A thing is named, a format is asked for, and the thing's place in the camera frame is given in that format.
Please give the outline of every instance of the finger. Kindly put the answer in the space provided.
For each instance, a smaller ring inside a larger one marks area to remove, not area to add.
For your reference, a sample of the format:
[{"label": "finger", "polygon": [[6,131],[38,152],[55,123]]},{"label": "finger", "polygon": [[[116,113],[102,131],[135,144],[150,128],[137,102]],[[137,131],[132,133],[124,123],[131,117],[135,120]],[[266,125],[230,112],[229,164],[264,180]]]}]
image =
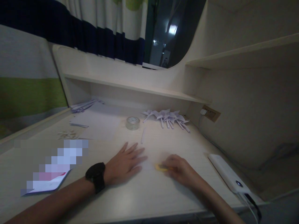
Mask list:
[{"label": "finger", "polygon": [[179,167],[180,161],[178,160],[166,160],[162,162],[163,165],[169,167]]},{"label": "finger", "polygon": [[132,167],[134,167],[146,159],[147,159],[147,156],[138,157],[138,158],[132,160],[131,165],[132,165]]},{"label": "finger", "polygon": [[136,174],[138,174],[140,171],[142,170],[142,167],[141,166],[136,166],[134,167],[130,172],[128,172],[126,174],[126,179],[130,179],[132,178],[133,176],[135,176]]},{"label": "finger", "polygon": [[178,156],[177,154],[172,154],[168,156],[166,160],[181,160],[181,159],[182,157]]},{"label": "finger", "polygon": [[138,143],[135,143],[127,151],[125,151],[125,153],[130,154],[131,152],[133,152],[136,149],[137,145],[138,145]]},{"label": "finger", "polygon": [[121,150],[119,151],[119,153],[123,153],[126,150],[127,146],[128,146],[128,142],[126,142],[124,144],[124,146],[121,148]]},{"label": "finger", "polygon": [[139,154],[143,153],[145,148],[137,149],[130,154],[131,158],[136,158]]}]

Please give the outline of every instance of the hand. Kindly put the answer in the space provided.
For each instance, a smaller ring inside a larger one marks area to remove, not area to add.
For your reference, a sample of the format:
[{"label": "hand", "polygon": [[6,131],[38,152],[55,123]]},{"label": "hand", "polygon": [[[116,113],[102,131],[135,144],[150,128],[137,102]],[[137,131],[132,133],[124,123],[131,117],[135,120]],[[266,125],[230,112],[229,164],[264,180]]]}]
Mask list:
[{"label": "hand", "polygon": [[185,159],[176,154],[170,155],[162,164],[173,167],[174,169],[168,170],[165,174],[187,188],[195,189],[208,185]]},{"label": "hand", "polygon": [[135,150],[137,145],[138,143],[135,143],[126,150],[128,146],[126,142],[121,150],[105,165],[104,182],[106,186],[124,183],[141,171],[142,167],[136,165],[146,160],[147,156],[138,157],[145,149]]}]

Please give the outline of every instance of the wall socket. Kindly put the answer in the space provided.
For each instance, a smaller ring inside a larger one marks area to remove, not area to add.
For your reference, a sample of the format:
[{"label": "wall socket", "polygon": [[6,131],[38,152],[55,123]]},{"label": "wall socket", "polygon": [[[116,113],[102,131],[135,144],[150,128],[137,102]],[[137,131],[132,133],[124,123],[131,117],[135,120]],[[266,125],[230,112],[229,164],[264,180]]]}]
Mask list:
[{"label": "wall socket", "polygon": [[206,105],[204,105],[202,108],[206,110],[206,114],[204,116],[213,122],[215,122],[221,114],[218,111],[213,110],[212,108],[210,108]]}]

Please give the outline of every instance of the window glass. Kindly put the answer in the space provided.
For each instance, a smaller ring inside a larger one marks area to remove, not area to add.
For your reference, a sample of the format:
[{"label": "window glass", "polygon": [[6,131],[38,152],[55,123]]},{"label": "window glass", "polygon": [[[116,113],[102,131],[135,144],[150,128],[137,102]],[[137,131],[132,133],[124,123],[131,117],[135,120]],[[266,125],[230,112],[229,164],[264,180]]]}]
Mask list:
[{"label": "window glass", "polygon": [[149,0],[144,63],[170,68],[188,51],[205,0]]}]

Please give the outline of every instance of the smartwatch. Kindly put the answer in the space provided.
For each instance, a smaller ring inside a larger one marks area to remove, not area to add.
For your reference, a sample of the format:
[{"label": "smartwatch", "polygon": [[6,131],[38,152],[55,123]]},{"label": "smartwatch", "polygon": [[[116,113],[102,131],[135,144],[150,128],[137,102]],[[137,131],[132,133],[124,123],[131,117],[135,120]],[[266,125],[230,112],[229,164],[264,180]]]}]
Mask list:
[{"label": "smartwatch", "polygon": [[104,171],[105,164],[103,162],[91,166],[86,171],[85,178],[93,182],[96,194],[105,188]]}]

